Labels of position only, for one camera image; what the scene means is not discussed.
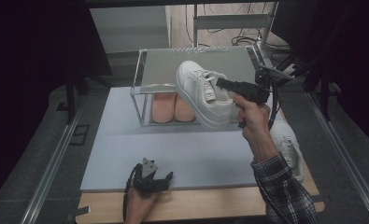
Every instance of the shoe tongue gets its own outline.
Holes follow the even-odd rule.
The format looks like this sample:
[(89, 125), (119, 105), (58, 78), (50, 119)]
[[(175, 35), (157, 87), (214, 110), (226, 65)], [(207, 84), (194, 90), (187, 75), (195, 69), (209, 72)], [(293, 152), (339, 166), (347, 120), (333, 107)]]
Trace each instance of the shoe tongue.
[(211, 86), (210, 81), (205, 81), (204, 84), (204, 90), (205, 90), (205, 99), (208, 103), (211, 103), (212, 101), (216, 100), (216, 93), (214, 92), (213, 87)]

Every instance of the plaid sleeve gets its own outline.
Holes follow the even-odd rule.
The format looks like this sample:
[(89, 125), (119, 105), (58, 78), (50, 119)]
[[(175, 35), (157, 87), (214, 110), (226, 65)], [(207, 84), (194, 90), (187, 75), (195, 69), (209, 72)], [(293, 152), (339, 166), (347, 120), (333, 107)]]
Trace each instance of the plaid sleeve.
[[(252, 162), (251, 167), (265, 193), (291, 223), (318, 223), (309, 193), (294, 178), (280, 153), (268, 161)], [(268, 204), (266, 215), (272, 223), (285, 223)]]

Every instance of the human hand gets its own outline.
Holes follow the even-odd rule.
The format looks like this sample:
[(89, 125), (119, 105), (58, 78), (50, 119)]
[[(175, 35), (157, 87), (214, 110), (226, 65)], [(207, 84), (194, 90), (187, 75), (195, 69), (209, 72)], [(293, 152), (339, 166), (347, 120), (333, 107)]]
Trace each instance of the human hand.
[(271, 109), (267, 105), (257, 105), (235, 94), (233, 100), (239, 108), (237, 120), (246, 121), (242, 135), (248, 141), (256, 162), (266, 161), (276, 156), (277, 148), (268, 128)]
[(151, 211), (159, 193), (144, 196), (137, 189), (130, 188), (128, 192), (128, 208), (126, 211), (125, 224), (141, 223)]

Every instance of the shirt cuff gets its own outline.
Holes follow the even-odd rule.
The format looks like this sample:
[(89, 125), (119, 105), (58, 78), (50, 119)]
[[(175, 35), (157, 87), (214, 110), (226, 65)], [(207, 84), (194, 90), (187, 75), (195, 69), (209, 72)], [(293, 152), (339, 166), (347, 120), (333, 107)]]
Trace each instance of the shirt cuff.
[(253, 161), (251, 167), (254, 175), (265, 187), (281, 185), (293, 178), (291, 169), (280, 152), (268, 161)]

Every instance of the shoelace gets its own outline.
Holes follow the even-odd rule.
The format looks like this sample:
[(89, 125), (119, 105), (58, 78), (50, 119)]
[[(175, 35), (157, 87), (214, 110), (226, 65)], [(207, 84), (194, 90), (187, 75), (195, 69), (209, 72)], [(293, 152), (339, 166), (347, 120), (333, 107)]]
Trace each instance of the shoelace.
[(216, 77), (208, 77), (210, 74), (212, 74), (212, 71), (208, 71), (208, 70), (196, 70), (193, 72), (190, 72), (189, 77), (196, 82), (196, 84), (201, 85), (202, 84), (202, 80), (204, 81), (210, 81), (215, 79)]

